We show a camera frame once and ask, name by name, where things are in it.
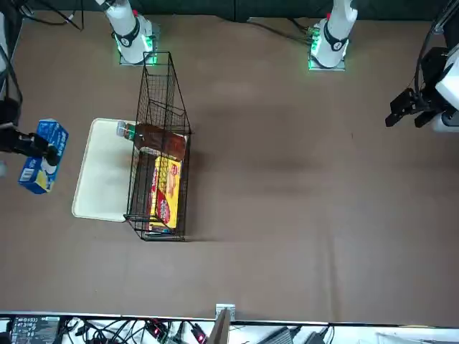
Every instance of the cracker box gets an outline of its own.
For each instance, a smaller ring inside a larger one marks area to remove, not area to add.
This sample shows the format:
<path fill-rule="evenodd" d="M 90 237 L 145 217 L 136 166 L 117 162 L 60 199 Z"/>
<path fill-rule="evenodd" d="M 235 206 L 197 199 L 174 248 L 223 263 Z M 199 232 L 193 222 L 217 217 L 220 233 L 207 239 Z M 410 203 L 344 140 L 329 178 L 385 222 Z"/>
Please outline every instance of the cracker box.
<path fill-rule="evenodd" d="M 160 218 L 170 229 L 175 229 L 177 226 L 180 173 L 181 163 L 166 157 L 158 157 L 155 160 L 150 214 Z M 160 221 L 152 221 L 149 229 L 158 231 L 154 227 L 165 227 L 164 224 Z"/>

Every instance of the brown table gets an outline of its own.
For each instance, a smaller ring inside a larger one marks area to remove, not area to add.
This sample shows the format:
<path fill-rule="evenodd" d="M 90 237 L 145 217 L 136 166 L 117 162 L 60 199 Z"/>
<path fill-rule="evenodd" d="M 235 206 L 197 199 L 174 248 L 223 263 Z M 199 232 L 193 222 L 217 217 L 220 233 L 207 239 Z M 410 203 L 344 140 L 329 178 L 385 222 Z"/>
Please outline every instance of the brown table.
<path fill-rule="evenodd" d="M 152 19 L 196 133 L 196 241 L 73 217 L 90 124 L 135 118 L 141 68 L 117 65 L 103 14 L 81 33 L 27 23 L 21 129 L 56 118 L 70 139 L 48 195 L 17 184 L 23 157 L 1 156 L 1 309 L 211 317 L 227 302 L 239 319 L 459 324 L 459 136 L 384 127 L 429 23 L 359 21 L 343 73 L 308 72 L 306 47 L 259 27 Z"/>

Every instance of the electronic equipment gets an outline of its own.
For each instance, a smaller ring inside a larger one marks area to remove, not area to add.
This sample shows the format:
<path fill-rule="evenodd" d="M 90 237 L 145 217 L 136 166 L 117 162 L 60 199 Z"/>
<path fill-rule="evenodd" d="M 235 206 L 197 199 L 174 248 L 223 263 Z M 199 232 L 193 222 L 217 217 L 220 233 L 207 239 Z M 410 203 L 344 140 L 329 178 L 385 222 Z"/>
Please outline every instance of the electronic equipment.
<path fill-rule="evenodd" d="M 18 316 L 11 329 L 11 344 L 60 344 L 60 317 Z"/>

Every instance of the blue box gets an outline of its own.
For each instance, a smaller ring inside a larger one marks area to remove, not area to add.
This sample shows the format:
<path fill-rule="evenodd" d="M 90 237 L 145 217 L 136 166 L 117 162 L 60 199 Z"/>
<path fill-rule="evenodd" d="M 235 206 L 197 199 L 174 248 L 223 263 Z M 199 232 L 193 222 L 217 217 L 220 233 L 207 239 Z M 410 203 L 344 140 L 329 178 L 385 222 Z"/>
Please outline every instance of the blue box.
<path fill-rule="evenodd" d="M 57 148 L 57 155 L 62 159 L 69 137 L 68 132 L 56 120 L 40 120 L 37 134 Z M 19 177 L 19 184 L 34 194 L 50 192 L 56 181 L 60 162 L 57 166 L 50 166 L 44 158 L 26 159 Z"/>

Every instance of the metal wire basket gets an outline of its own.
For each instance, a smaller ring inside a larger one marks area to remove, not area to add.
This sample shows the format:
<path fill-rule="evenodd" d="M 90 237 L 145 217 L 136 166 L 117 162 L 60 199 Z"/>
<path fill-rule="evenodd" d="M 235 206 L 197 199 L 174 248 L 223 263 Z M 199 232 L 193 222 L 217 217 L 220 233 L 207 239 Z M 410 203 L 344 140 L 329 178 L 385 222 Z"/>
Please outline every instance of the metal wire basket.
<path fill-rule="evenodd" d="M 155 60 L 143 66 L 124 217 L 142 240 L 185 241 L 191 128 L 171 53 Z M 171 140 L 183 145 L 179 158 Z"/>

